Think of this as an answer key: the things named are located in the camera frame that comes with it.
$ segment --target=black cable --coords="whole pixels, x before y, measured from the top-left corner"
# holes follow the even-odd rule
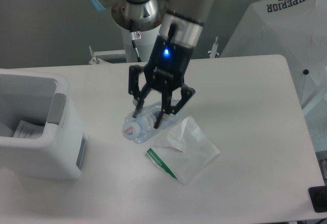
[[[133,20],[129,20],[129,32],[130,33],[133,32],[133,23],[134,23]],[[136,52],[137,62],[142,62],[141,57],[139,56],[139,53],[138,53],[138,49],[136,47],[135,40],[132,40],[132,46],[133,46],[133,48],[134,48],[134,50]]]
[[[321,219],[320,221],[316,222],[315,224],[321,224],[321,223],[323,223],[325,220],[327,220],[327,218]]]

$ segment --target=table surface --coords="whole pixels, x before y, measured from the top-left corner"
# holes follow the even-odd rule
[[[18,176],[0,167],[1,223],[266,223],[324,218],[308,188],[323,185],[286,60],[193,60],[185,106],[221,155],[187,185],[158,170],[122,135],[134,109],[129,64],[26,70],[65,75],[89,134],[80,178]],[[158,101],[151,92],[146,105]]]

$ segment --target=paper in bin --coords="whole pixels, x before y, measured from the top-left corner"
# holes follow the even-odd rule
[[[146,157],[183,184],[190,182],[220,151],[189,116],[163,133]]]

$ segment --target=plastic bottle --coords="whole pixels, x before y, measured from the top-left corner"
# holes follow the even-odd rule
[[[178,100],[172,100],[171,104],[174,106],[177,103]],[[132,117],[134,112],[128,114],[123,125],[123,135],[135,143],[142,143],[181,119],[181,111],[175,115],[170,114],[168,118],[163,118],[159,128],[155,129],[153,126],[160,111],[161,102],[158,102],[144,107],[137,118]]]

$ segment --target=white box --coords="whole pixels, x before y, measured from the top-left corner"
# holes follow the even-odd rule
[[[36,139],[8,137],[21,120],[44,126]],[[86,134],[58,74],[0,69],[0,165],[34,177],[75,179]]]

